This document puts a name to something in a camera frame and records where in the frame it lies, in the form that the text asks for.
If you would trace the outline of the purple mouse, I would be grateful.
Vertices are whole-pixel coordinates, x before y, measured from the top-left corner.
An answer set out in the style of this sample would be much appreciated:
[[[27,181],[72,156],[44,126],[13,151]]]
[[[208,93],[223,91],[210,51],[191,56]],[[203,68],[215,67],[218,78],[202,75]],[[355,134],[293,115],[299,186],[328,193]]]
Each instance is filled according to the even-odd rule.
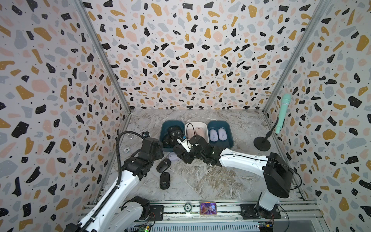
[[[168,156],[168,159],[171,161],[171,162],[175,162],[175,161],[178,161],[180,160],[180,158],[176,155],[175,152],[171,152]]]
[[[228,139],[227,131],[224,128],[219,128],[217,132],[219,140],[226,141]]]
[[[218,141],[218,132],[215,129],[209,130],[209,139],[211,142]]]

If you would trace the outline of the black mouse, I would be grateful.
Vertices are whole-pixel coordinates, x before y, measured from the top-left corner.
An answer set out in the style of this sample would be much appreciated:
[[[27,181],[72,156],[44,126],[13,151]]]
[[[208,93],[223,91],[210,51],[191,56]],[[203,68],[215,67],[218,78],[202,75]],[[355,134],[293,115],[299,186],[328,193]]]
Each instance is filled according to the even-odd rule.
[[[165,148],[170,148],[172,146],[172,138],[166,134],[162,139],[162,143]]]
[[[162,190],[168,189],[170,187],[170,174],[168,172],[164,172],[160,175],[159,179],[159,187]]]
[[[157,172],[164,173],[171,166],[172,162],[169,159],[163,159],[157,166]]]
[[[170,133],[171,131],[175,131],[175,130],[181,130],[181,127],[178,126],[178,125],[172,125],[168,128],[168,132]]]
[[[181,136],[182,134],[183,132],[181,130],[174,130],[174,131],[171,131],[169,135],[171,139],[177,140],[177,138]]]

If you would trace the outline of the pink mouse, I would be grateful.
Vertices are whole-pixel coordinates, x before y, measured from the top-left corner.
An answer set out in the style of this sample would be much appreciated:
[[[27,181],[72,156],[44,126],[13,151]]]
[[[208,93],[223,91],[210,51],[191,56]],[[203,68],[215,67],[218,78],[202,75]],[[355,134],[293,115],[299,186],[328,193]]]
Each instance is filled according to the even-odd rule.
[[[187,137],[188,139],[191,139],[196,133],[194,132],[193,129],[188,129],[187,130]]]
[[[204,130],[204,128],[202,128],[202,127],[196,127],[195,128],[195,132],[196,132],[197,135],[205,138],[205,130]]]

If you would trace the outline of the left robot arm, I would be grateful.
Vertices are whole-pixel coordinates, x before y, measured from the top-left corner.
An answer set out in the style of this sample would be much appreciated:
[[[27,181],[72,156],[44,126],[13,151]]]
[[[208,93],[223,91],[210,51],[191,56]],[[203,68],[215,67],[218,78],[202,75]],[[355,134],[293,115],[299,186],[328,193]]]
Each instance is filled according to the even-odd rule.
[[[128,194],[147,175],[154,161],[163,158],[163,143],[146,138],[137,155],[125,160],[117,180],[103,198],[78,224],[70,223],[66,232],[123,232],[133,222],[150,220],[149,201],[136,196],[124,203]]]

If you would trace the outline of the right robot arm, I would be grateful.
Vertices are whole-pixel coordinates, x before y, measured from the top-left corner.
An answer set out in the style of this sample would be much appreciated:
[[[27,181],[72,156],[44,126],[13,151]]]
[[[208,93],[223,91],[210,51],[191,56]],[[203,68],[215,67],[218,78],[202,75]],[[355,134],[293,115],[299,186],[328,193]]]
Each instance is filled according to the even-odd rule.
[[[240,153],[213,147],[199,135],[188,140],[184,134],[176,138],[173,150],[187,164],[199,159],[209,166],[236,168],[264,178],[266,189],[255,206],[257,211],[271,212],[281,199],[289,197],[294,170],[276,153],[268,156]]]

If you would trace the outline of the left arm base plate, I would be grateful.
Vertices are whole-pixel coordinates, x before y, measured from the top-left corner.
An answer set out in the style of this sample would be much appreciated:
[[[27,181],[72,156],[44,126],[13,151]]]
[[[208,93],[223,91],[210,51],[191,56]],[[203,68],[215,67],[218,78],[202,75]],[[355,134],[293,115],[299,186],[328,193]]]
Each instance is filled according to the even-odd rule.
[[[135,222],[163,221],[164,205],[146,205]]]

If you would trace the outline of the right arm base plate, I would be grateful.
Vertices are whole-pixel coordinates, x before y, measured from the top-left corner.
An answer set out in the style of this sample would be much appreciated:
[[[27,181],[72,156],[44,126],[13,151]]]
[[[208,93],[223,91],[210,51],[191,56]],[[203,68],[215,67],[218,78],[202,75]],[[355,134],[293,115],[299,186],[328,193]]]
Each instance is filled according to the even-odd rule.
[[[243,219],[280,219],[281,214],[278,205],[273,207],[273,210],[268,211],[256,204],[241,204],[241,216]]]

